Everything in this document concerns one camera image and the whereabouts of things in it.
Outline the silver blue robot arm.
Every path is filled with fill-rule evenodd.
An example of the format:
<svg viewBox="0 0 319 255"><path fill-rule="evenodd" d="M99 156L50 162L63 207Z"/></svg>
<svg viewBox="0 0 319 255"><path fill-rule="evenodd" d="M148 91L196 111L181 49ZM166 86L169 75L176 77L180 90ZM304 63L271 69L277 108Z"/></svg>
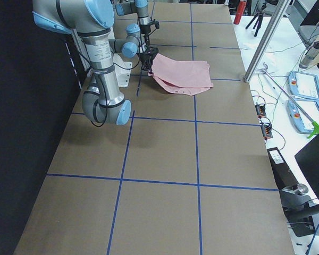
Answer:
<svg viewBox="0 0 319 255"><path fill-rule="evenodd" d="M151 26L159 23L149 16L148 1L33 1L33 18L37 26L52 32L70 34L74 29L81 38L94 77L82 96L86 117L99 125L125 125L131 102L120 91L113 61L114 54L127 58L138 56L141 69L151 72L158 48L151 46ZM114 16L137 15L137 23L127 26L126 39L109 39Z"/></svg>
<svg viewBox="0 0 319 255"><path fill-rule="evenodd" d="M160 28L160 24L155 19L152 19L148 11L147 0L135 0L135 1L123 1L117 3L115 6L118 16L124 16L129 14L137 14L138 26L140 32L144 37L145 46L150 46L150 35L152 33L151 27L155 26L155 29Z"/></svg>

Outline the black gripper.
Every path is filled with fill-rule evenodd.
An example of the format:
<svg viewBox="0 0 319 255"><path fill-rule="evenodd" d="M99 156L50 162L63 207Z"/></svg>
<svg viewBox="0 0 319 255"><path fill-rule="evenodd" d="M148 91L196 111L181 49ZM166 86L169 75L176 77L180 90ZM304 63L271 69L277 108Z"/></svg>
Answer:
<svg viewBox="0 0 319 255"><path fill-rule="evenodd" d="M155 29L160 28L160 24L158 21L152 18L140 18L139 19L139 27L141 34L144 36L145 40L149 40L149 36L152 32L151 27L155 26Z"/></svg>
<svg viewBox="0 0 319 255"><path fill-rule="evenodd" d="M152 64L156 55L158 54L158 48L150 46L150 39L147 36L145 36L145 43L146 50L140 53L140 61L142 63L141 69L143 71L147 71L148 67L148 74L153 74Z"/></svg>

